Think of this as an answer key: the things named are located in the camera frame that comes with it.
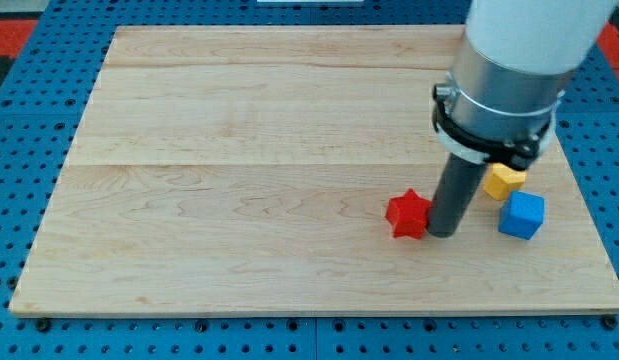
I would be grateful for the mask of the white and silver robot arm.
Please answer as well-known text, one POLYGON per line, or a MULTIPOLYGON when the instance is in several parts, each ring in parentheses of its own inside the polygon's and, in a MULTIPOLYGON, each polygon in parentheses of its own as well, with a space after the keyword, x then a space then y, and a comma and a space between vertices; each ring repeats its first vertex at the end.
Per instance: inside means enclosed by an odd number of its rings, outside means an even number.
POLYGON ((617 0, 474 0, 453 64, 432 90, 450 168, 528 169, 617 0))

